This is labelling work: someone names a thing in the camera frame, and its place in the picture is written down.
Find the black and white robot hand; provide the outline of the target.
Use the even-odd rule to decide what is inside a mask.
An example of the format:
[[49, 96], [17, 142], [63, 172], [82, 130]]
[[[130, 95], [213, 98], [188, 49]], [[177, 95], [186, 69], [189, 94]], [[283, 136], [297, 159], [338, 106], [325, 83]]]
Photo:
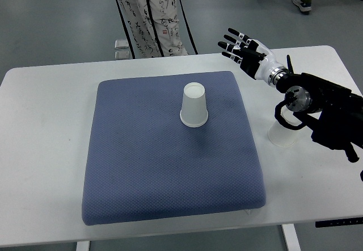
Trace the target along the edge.
[[218, 42], [222, 55], [237, 63], [249, 77], [262, 80], [269, 86], [276, 86], [279, 79], [291, 73], [291, 66], [284, 66], [276, 60], [275, 54], [264, 44], [233, 28]]

